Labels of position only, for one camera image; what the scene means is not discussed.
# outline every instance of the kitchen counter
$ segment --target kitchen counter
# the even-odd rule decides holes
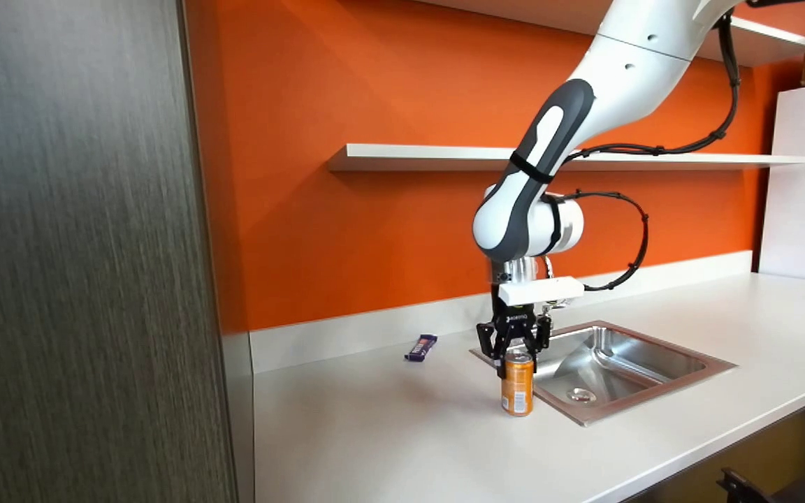
[[[472,332],[296,364],[255,381],[257,500],[622,500],[805,409],[805,279],[722,276],[557,314],[616,322],[735,370],[577,426],[497,406]]]

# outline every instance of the wall shelf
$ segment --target wall shelf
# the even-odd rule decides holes
[[[489,146],[399,146],[399,142],[348,142],[331,162],[331,170],[373,170],[373,174],[478,174],[503,170],[513,148]],[[805,157],[770,155],[679,155],[679,157],[631,157],[596,155],[577,160],[574,170],[631,174],[631,170],[747,170],[770,164],[805,164]]]
[[[580,8],[574,8],[574,0],[423,0],[432,7],[557,29],[557,30],[574,30],[594,37],[598,30],[598,23],[605,12],[610,8],[610,0],[580,0]],[[763,23],[752,23],[743,18],[732,18],[735,25],[735,47],[739,61],[743,68],[773,64],[773,61],[792,61],[805,55],[805,37],[780,30]],[[703,60],[719,60],[719,43],[715,37],[707,37]]]

